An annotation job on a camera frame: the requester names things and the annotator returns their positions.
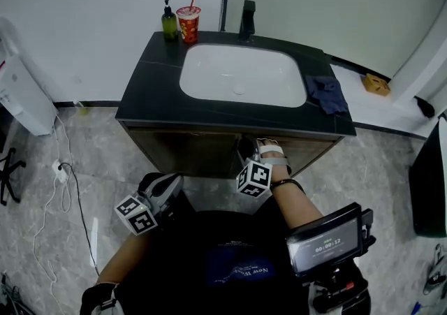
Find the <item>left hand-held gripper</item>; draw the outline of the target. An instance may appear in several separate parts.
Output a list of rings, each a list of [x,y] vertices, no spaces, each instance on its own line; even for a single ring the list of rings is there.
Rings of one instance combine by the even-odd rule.
[[[160,195],[160,204],[154,198],[141,197],[135,193],[115,206],[117,216],[134,235],[142,235],[158,226],[156,217],[161,216],[163,207],[168,206],[171,198],[178,196],[184,183],[183,177],[178,173],[150,173],[143,181],[143,193]]]

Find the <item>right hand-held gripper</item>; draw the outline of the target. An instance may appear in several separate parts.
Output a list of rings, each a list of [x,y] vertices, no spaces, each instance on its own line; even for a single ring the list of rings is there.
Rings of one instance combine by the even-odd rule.
[[[243,165],[236,177],[237,193],[253,198],[262,196],[270,189],[272,160],[257,154],[245,159],[240,152],[237,155]]]

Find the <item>person's right forearm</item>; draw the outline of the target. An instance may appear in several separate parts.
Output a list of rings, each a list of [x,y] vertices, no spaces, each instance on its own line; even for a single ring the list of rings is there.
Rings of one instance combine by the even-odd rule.
[[[295,180],[289,178],[272,182],[271,185],[272,195],[290,229],[323,217]]]

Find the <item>person's right hand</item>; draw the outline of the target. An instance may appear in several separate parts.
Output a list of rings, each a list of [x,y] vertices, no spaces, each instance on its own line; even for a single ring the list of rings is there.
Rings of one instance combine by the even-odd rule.
[[[276,140],[258,139],[258,145],[264,150],[261,153],[261,160],[266,159],[266,163],[272,166],[272,182],[278,182],[290,178],[286,156]]]

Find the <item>person's black trousers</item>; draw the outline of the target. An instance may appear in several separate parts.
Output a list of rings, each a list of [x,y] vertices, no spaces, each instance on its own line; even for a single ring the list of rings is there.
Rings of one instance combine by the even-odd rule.
[[[143,186],[144,181],[139,183],[138,189],[136,191],[136,194],[141,197],[145,198],[154,198],[155,201],[160,204],[160,195],[145,195],[143,193]],[[167,207],[163,207],[161,216],[156,218],[173,218],[179,214],[188,214],[194,212],[194,209],[191,206],[191,203],[189,202],[188,198],[183,192],[183,189],[178,193],[178,196],[176,198],[171,198],[170,202]]]

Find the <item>person's black shirt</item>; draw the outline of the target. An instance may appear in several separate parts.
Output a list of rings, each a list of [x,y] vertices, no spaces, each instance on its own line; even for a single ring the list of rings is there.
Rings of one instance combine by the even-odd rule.
[[[291,266],[294,229],[273,200],[252,216],[194,213],[156,238],[117,297],[126,315],[325,315],[317,273]]]

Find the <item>black smartphone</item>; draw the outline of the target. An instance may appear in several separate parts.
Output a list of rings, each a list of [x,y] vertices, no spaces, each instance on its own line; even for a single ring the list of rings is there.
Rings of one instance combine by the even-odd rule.
[[[362,251],[362,209],[351,203],[300,226],[285,238],[297,277],[308,277]]]

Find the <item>white power strip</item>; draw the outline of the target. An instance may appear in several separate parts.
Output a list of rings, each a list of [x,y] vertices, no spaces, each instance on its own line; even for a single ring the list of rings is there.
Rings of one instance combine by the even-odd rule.
[[[61,165],[61,162],[57,159],[52,164],[52,169],[55,173],[56,179],[60,183],[66,183],[68,180],[68,173],[65,171],[64,167]]]

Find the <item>dark blue cloth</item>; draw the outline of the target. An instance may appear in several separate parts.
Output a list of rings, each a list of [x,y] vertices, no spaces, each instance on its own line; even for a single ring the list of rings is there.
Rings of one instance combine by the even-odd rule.
[[[349,111],[341,85],[336,78],[307,75],[305,80],[310,98],[317,101],[327,115],[342,114]]]

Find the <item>small yellow wooden box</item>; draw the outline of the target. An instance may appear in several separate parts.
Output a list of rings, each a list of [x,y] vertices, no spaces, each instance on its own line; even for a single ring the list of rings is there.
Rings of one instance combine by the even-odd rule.
[[[362,78],[362,84],[365,90],[369,93],[373,93],[379,96],[387,96],[390,93],[388,83],[385,80],[370,73],[367,73]]]

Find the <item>black faucet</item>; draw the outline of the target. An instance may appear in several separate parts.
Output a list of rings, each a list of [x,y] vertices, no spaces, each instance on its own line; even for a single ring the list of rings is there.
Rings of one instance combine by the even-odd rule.
[[[240,30],[238,34],[239,41],[248,43],[252,35],[255,34],[254,13],[256,12],[256,2],[245,0],[242,17],[240,21]]]

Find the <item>white water dispenser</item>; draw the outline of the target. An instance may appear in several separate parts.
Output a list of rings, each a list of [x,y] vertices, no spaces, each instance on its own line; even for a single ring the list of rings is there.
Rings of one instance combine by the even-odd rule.
[[[0,104],[33,135],[52,133],[57,109],[16,54],[0,67]]]

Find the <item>green soap pump bottle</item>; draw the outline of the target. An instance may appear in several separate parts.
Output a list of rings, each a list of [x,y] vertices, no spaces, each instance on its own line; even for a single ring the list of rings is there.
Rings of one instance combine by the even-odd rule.
[[[163,37],[166,41],[175,41],[178,38],[177,17],[169,4],[170,0],[164,0],[165,6],[161,17]]]

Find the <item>dark green bathtub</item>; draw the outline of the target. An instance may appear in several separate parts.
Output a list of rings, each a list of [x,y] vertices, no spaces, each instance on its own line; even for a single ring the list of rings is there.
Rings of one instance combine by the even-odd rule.
[[[409,169],[413,228],[447,237],[447,119],[440,118]]]

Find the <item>chrome faucet hardware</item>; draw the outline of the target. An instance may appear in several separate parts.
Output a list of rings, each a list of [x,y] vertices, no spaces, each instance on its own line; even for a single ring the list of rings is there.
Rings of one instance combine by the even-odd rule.
[[[437,244],[434,248],[434,260],[429,268],[423,294],[428,295],[434,289],[443,285],[447,280],[447,251],[444,246]]]

